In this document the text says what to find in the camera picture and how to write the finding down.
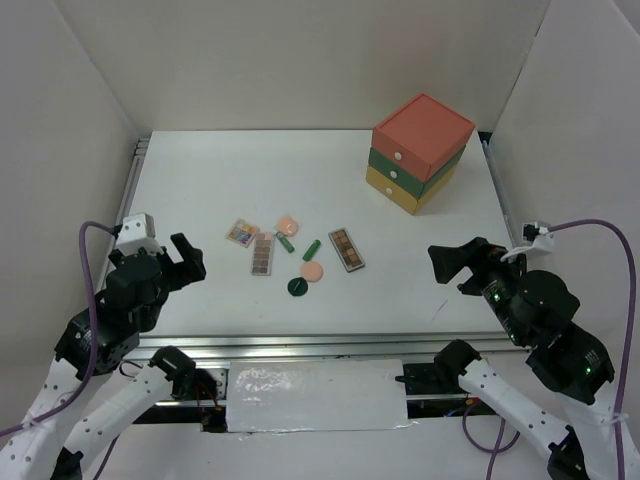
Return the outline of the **colourful eyeshadow palette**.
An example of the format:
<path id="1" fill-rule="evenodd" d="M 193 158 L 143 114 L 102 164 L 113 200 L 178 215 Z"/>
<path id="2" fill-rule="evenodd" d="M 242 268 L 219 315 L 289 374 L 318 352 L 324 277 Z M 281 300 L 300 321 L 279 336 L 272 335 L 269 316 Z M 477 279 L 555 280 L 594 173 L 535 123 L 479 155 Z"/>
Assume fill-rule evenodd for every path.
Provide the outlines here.
<path id="1" fill-rule="evenodd" d="M 237 219 L 225 235 L 225 238 L 234 244 L 248 248 L 259 232 L 258 226 L 243 219 Z"/>

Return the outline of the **pink brown eyeshadow palette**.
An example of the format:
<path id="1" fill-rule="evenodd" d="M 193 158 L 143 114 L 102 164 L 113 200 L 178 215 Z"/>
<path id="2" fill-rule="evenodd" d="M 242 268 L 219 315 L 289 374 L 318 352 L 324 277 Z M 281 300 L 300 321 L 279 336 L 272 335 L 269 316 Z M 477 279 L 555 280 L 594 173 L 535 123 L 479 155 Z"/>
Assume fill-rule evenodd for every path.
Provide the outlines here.
<path id="1" fill-rule="evenodd" d="M 274 240 L 273 232 L 259 232 L 256 235 L 250 271 L 253 276 L 269 276 L 271 274 Z"/>

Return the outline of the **green lipstick tube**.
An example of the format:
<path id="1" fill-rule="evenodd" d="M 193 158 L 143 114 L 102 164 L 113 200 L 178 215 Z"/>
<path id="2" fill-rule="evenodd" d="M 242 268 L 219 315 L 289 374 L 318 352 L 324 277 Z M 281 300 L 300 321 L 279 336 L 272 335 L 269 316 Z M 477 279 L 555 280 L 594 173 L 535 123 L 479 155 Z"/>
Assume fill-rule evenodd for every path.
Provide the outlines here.
<path id="1" fill-rule="evenodd" d="M 315 254 L 317 253 L 320 246 L 321 246 L 321 241 L 319 239 L 314 240 L 312 244 L 308 247 L 306 252 L 304 253 L 303 261 L 304 262 L 311 261 L 315 256 Z"/>
<path id="2" fill-rule="evenodd" d="M 276 238 L 288 253 L 293 253 L 295 251 L 294 246 L 291 244 L 285 234 L 283 234 L 282 232 L 277 232 Z"/>

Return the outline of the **orange drawer box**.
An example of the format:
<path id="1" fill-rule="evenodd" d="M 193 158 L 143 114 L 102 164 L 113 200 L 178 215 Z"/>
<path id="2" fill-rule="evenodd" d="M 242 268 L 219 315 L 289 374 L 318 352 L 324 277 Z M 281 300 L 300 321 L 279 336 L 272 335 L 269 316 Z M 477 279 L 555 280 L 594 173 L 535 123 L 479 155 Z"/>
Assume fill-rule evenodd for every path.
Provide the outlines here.
<path id="1" fill-rule="evenodd" d="M 372 132 L 371 146 L 421 182 L 426 182 L 468 142 L 475 124 L 421 93 Z"/>

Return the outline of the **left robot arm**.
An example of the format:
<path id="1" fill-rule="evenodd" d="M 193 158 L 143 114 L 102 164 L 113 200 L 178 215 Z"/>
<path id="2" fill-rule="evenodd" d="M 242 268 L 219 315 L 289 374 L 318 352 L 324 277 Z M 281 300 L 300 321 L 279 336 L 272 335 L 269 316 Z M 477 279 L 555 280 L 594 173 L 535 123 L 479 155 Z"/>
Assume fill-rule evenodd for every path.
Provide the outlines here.
<path id="1" fill-rule="evenodd" d="M 196 364 L 175 346 L 157 350 L 118 391 L 105 390 L 141 334 L 155 327 L 169 295 L 206 276 L 202 251 L 181 233 L 171 241 L 179 262 L 147 246 L 111 252 L 114 268 L 104 288 L 68 323 L 21 424 L 2 433 L 8 440 L 1 451 L 2 478 L 80 479 L 156 402 L 194 391 Z"/>

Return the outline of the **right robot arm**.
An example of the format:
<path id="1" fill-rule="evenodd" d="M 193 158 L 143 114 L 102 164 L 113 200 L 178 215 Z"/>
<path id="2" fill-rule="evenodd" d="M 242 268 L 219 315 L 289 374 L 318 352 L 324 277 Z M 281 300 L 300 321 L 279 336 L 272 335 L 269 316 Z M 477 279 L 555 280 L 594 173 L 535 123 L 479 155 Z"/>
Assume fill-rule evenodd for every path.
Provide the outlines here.
<path id="1" fill-rule="evenodd" d="M 533 445 L 553 479 L 636 479 L 639 452 L 622 415 L 628 366 L 614 367 L 605 345 L 574 323 L 580 302 L 564 281 L 530 270 L 525 252 L 476 237 L 459 247 L 428 249 L 435 279 L 469 269 L 459 291 L 483 298 L 511 342 L 528 349 L 527 366 L 567 415 L 555 418 L 525 397 L 469 343 L 454 340 L 434 359 L 446 391 L 478 398 Z"/>

